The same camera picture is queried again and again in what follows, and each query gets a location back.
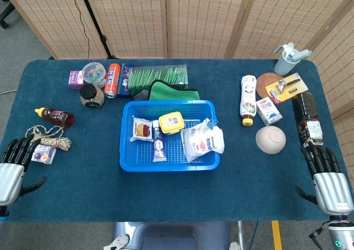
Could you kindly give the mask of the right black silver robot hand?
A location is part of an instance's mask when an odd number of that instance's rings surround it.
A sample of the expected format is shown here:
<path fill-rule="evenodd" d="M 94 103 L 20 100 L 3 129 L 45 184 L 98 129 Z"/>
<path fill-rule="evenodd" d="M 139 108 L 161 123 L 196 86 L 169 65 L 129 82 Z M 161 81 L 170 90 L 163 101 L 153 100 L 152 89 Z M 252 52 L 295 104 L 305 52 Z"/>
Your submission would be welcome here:
<path fill-rule="evenodd" d="M 344 173 L 341 172 L 336 155 L 330 148 L 309 142 L 300 148 L 305 157 L 315 195 L 296 187 L 303 199 L 318 205 L 322 213 L 329 216 L 347 216 L 353 211 L 353 200 Z"/>

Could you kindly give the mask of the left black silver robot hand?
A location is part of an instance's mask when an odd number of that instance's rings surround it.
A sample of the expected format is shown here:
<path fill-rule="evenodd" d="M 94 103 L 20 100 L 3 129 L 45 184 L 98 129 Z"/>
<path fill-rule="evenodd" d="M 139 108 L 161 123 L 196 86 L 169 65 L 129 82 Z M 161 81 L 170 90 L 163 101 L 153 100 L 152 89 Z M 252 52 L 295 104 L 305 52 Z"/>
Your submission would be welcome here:
<path fill-rule="evenodd" d="M 47 180 L 41 178 L 33 185 L 23 186 L 24 176 L 29 168 L 32 155 L 40 140 L 34 136 L 13 139 L 1 156 L 1 208 L 14 204 L 27 193 L 39 189 Z"/>

